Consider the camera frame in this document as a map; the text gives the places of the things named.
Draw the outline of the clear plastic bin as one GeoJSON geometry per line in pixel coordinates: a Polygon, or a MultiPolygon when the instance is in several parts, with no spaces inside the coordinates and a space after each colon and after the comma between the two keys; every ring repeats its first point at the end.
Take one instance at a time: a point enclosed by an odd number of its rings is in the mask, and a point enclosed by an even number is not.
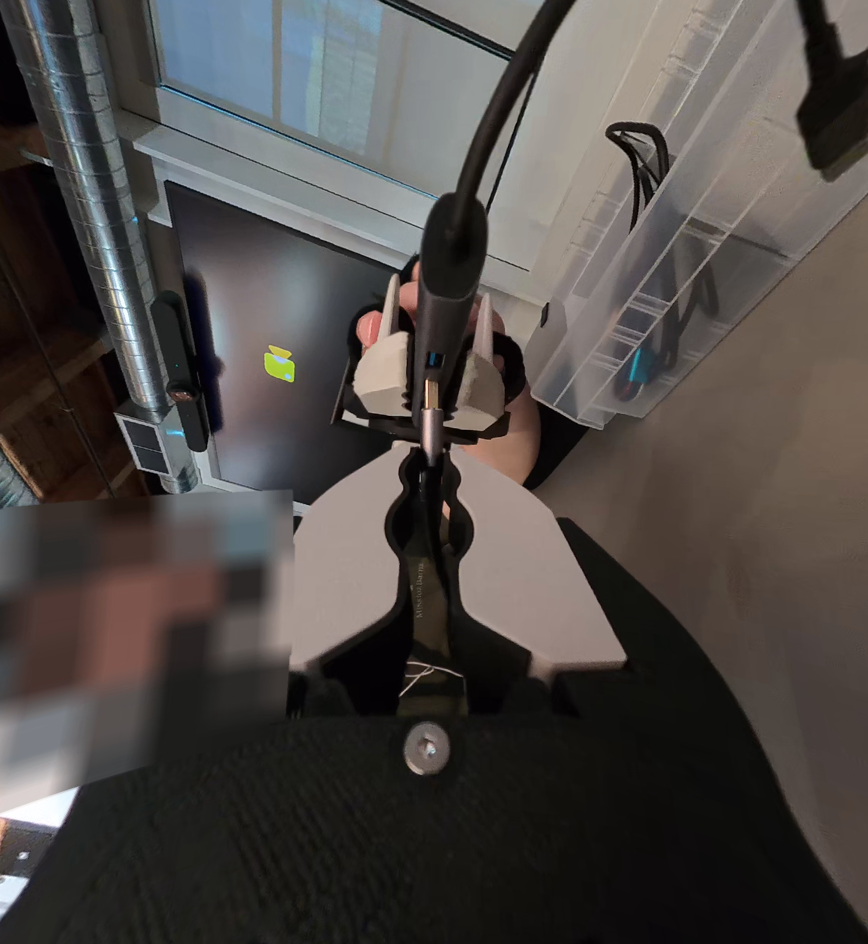
{"type": "MultiPolygon", "coordinates": [[[[847,58],[868,2],[824,2],[847,58]]],[[[535,399],[584,427],[646,416],[868,195],[868,145],[832,180],[796,113],[797,2],[658,2],[558,224],[526,349],[535,399]]]]}

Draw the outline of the large glass window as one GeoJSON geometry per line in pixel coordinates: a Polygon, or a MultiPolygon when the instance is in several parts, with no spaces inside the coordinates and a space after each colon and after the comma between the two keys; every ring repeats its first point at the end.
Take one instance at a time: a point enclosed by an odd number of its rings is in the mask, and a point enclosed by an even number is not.
{"type": "Polygon", "coordinates": [[[540,2],[148,2],[174,180],[390,266],[454,190],[540,2]]]}

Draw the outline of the person's left hand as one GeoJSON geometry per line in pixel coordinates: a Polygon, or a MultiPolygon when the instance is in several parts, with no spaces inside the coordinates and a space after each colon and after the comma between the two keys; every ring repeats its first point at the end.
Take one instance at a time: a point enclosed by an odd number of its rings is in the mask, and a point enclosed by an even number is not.
{"type": "MultiPolygon", "coordinates": [[[[480,302],[475,312],[475,326],[480,302]]],[[[479,440],[465,447],[475,459],[503,473],[522,485],[533,471],[540,451],[541,421],[539,408],[525,374],[522,349],[507,336],[504,322],[494,312],[494,363],[501,372],[506,392],[509,428],[499,438],[479,440]]]]}

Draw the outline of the black video bar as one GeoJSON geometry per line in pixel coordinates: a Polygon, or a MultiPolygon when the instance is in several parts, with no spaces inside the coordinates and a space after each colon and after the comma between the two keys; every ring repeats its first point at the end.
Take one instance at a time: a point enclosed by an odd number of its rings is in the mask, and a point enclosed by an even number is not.
{"type": "Polygon", "coordinates": [[[191,451],[204,453],[210,421],[184,301],[173,291],[159,292],[150,316],[167,372],[166,392],[178,408],[185,442],[191,451]]]}

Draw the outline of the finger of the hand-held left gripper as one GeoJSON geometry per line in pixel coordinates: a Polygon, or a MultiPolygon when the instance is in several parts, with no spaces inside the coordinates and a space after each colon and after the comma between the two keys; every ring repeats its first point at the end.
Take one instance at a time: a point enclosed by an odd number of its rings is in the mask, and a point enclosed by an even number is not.
{"type": "Polygon", "coordinates": [[[397,328],[400,289],[399,276],[391,276],[377,339],[363,353],[355,372],[355,395],[370,416],[411,417],[407,376],[411,335],[397,328]]]}
{"type": "Polygon", "coordinates": [[[451,427],[471,433],[487,431],[505,412],[505,386],[494,363],[494,311],[489,294],[483,295],[471,347],[453,409],[451,427]]]}

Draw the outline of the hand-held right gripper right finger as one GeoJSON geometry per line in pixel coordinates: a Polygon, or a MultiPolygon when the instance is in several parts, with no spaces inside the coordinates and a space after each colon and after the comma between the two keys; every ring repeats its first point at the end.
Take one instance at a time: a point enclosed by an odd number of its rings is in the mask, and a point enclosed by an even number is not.
{"type": "Polygon", "coordinates": [[[465,615],[525,649],[532,677],[623,668],[625,649],[553,513],[473,456],[450,459],[465,615]]]}

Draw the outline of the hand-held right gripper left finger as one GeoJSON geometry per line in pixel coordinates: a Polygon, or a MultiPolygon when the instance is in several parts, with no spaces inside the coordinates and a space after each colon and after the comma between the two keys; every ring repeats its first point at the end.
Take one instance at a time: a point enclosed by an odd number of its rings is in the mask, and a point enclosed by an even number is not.
{"type": "Polygon", "coordinates": [[[400,563],[386,522],[409,450],[390,450],[333,485],[294,536],[294,668],[307,670],[386,617],[400,563]]]}

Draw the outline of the silver ventilation duct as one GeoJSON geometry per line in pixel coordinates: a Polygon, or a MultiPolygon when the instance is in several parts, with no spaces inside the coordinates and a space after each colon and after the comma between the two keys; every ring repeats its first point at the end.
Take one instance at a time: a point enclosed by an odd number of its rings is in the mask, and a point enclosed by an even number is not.
{"type": "Polygon", "coordinates": [[[0,14],[84,255],[133,417],[171,411],[150,304],[156,292],[110,100],[94,7],[0,1],[0,14]]]}

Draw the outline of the ceiling air vent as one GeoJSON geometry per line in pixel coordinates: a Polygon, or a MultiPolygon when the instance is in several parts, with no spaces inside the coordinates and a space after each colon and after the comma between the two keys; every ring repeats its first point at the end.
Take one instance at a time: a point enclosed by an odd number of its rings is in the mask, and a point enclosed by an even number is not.
{"type": "Polygon", "coordinates": [[[135,467],[140,471],[162,478],[177,478],[190,466],[191,451],[176,406],[154,421],[133,402],[127,401],[114,416],[135,467]]]}

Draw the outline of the large dark panel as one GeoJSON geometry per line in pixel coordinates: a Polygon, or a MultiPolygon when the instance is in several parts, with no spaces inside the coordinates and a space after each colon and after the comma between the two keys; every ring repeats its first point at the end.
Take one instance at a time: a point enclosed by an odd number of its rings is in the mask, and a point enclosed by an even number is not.
{"type": "Polygon", "coordinates": [[[397,444],[333,420],[394,271],[182,185],[167,193],[218,477],[311,504],[397,444]]]}

